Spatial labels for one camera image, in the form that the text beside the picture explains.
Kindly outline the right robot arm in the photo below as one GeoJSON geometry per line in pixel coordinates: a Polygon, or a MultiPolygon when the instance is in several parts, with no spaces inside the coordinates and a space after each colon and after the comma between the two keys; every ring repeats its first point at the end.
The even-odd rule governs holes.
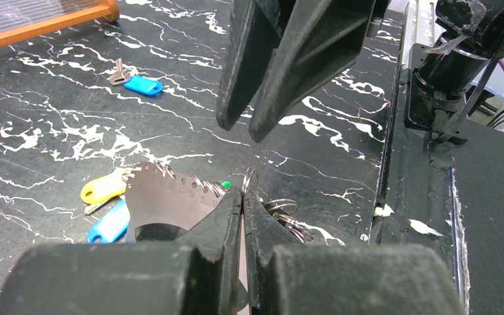
{"type": "MultiPolygon", "coordinates": [[[[253,107],[249,133],[262,141],[300,101],[350,68],[383,22],[387,1],[235,1],[220,81],[218,124],[230,130],[253,107]]],[[[444,32],[415,70],[431,103],[415,107],[420,129],[451,141],[504,58],[504,1],[438,1],[444,32]]]]}

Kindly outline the silver metal keyring plate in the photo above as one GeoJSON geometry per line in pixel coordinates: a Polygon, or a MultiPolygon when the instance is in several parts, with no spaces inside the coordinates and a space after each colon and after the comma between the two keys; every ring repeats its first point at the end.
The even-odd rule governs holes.
{"type": "Polygon", "coordinates": [[[301,243],[314,238],[313,231],[294,217],[299,209],[296,201],[258,197],[258,175],[251,167],[241,184],[231,188],[153,162],[137,164],[124,181],[128,243],[180,242],[205,248],[236,245],[242,201],[248,198],[259,206],[260,219],[274,224],[272,231],[301,243]]]}

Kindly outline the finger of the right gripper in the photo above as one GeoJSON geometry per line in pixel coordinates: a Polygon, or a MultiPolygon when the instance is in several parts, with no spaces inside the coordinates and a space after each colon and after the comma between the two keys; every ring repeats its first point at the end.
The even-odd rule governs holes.
{"type": "Polygon", "coordinates": [[[351,67],[374,1],[296,1],[253,98],[249,133],[261,142],[306,96],[351,67]]]}
{"type": "Polygon", "coordinates": [[[215,110],[224,130],[233,128],[259,90],[294,5],[294,1],[233,2],[215,110]]]}

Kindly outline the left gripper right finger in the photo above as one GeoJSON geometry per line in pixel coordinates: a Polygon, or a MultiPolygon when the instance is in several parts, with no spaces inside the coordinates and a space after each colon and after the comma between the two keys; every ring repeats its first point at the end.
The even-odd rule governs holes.
{"type": "Polygon", "coordinates": [[[259,198],[242,201],[252,314],[463,314],[443,260],[419,244],[301,243],[259,198]]]}

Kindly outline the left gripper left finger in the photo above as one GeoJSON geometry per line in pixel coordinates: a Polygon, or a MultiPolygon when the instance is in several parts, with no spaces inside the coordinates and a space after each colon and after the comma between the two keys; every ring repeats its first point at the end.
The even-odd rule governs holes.
{"type": "Polygon", "coordinates": [[[236,314],[242,193],[175,241],[42,244],[16,262],[0,314],[236,314]]]}

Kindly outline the yellow key tag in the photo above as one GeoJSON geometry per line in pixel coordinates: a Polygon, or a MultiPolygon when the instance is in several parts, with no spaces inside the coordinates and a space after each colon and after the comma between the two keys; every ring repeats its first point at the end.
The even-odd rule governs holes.
{"type": "Polygon", "coordinates": [[[80,197],[86,204],[93,205],[120,196],[127,189],[129,177],[139,170],[140,167],[117,168],[110,174],[90,180],[82,187],[80,197]]]}

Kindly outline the green key tag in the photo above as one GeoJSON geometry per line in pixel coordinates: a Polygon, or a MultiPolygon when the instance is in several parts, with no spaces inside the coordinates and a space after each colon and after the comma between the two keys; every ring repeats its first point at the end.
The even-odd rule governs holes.
{"type": "Polygon", "coordinates": [[[229,181],[223,181],[223,182],[221,182],[221,186],[222,186],[223,188],[225,188],[225,189],[227,189],[227,190],[228,190],[228,189],[230,189],[230,188],[231,188],[232,184],[231,184],[231,182],[229,182],[229,181]]]}

